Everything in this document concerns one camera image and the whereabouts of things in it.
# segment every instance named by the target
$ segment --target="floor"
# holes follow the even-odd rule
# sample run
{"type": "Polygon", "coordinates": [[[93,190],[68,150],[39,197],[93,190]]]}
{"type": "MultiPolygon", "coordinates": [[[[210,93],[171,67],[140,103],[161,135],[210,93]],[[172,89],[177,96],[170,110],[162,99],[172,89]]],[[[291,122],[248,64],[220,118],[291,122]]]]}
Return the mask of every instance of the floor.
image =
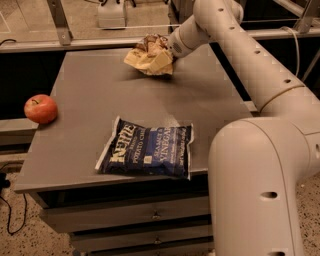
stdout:
{"type": "MultiPolygon", "coordinates": [[[[45,0],[1,0],[0,42],[57,41],[57,32],[45,0]]],[[[126,6],[127,24],[123,29],[103,29],[98,22],[98,0],[61,0],[74,39],[109,39],[168,34],[168,5],[161,0],[121,1],[126,6]]]]}
{"type": "MultiPolygon", "coordinates": [[[[56,31],[43,0],[0,0],[0,41],[14,38],[20,41],[57,40],[56,31]]],[[[128,25],[124,30],[103,30],[97,26],[97,4],[82,0],[63,0],[66,16],[77,39],[140,36],[146,32],[165,34],[168,29],[167,6],[162,1],[136,1],[133,8],[129,1],[128,25]]],[[[11,187],[3,189],[1,196],[12,207],[10,230],[17,230],[23,223],[24,199],[12,191],[19,174],[19,167],[8,168],[7,178],[11,187]]],[[[7,233],[9,208],[0,200],[0,255],[47,256],[78,255],[69,243],[67,234],[57,234],[38,217],[40,207],[26,195],[27,213],[23,228],[14,235],[7,233]]],[[[297,185],[297,202],[301,232],[306,255],[319,256],[320,251],[320,174],[297,185]]]]}

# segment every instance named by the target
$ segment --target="crumpled bag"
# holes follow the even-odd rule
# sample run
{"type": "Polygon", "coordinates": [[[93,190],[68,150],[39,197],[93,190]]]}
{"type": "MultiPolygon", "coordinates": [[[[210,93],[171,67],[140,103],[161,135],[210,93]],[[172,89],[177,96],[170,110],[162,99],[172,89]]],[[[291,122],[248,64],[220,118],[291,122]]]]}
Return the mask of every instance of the crumpled bag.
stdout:
{"type": "Polygon", "coordinates": [[[148,34],[128,52],[124,63],[146,75],[173,73],[173,55],[167,48],[168,39],[158,34],[148,34]]]}

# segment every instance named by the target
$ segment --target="speckled floor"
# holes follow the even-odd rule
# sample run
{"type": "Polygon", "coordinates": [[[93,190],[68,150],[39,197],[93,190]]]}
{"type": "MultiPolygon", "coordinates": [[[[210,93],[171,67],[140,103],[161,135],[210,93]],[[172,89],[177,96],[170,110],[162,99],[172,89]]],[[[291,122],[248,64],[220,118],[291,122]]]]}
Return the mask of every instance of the speckled floor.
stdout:
{"type": "MultiPolygon", "coordinates": [[[[1,196],[12,207],[10,231],[19,229],[24,219],[23,195],[12,191],[19,169],[7,174],[11,187],[3,189],[1,196]]],[[[28,195],[26,222],[14,235],[7,232],[8,206],[0,200],[0,255],[47,256],[79,255],[69,243],[67,234],[57,234],[39,217],[41,208],[28,195]]],[[[320,173],[297,184],[297,203],[305,256],[319,256],[320,251],[320,173]]]]}

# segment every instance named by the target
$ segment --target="table surface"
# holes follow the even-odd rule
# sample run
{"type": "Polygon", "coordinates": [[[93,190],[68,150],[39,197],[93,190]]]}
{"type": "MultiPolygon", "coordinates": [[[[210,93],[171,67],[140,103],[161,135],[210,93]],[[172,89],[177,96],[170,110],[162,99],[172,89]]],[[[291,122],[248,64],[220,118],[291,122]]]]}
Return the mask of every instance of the table surface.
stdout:
{"type": "Polygon", "coordinates": [[[207,171],[215,134],[251,114],[209,45],[149,77],[124,64],[130,49],[68,52],[51,96],[58,118],[40,125],[15,185],[39,192],[160,179],[94,169],[117,116],[145,127],[194,125],[191,173],[207,171]]]}

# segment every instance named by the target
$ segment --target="drawer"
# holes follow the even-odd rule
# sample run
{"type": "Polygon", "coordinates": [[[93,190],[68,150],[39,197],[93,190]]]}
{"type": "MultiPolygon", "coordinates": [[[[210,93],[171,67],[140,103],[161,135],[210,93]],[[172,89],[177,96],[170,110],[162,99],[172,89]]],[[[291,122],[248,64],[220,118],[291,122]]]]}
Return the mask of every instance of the drawer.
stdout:
{"type": "Polygon", "coordinates": [[[58,233],[210,214],[209,197],[128,200],[43,210],[41,219],[58,233]]]}
{"type": "Polygon", "coordinates": [[[158,222],[161,225],[124,227],[100,233],[74,235],[71,243],[78,251],[92,252],[142,245],[158,246],[172,241],[209,237],[213,233],[210,218],[210,215],[205,215],[199,219],[158,222]]]}
{"type": "Polygon", "coordinates": [[[91,252],[90,256],[176,256],[176,255],[207,255],[214,249],[213,237],[190,239],[155,246],[133,247],[110,251],[91,252]]]}

